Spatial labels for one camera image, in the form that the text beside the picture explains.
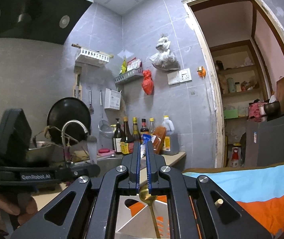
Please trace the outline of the person's left hand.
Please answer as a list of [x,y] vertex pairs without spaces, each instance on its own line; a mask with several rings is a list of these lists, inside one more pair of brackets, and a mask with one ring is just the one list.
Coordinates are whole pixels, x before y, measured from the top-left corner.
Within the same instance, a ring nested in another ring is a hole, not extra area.
[[6,233],[8,230],[1,217],[1,210],[9,215],[17,216],[19,225],[23,225],[38,212],[38,206],[34,198],[31,197],[26,206],[26,212],[21,214],[21,209],[17,205],[13,204],[6,197],[0,194],[0,232]]

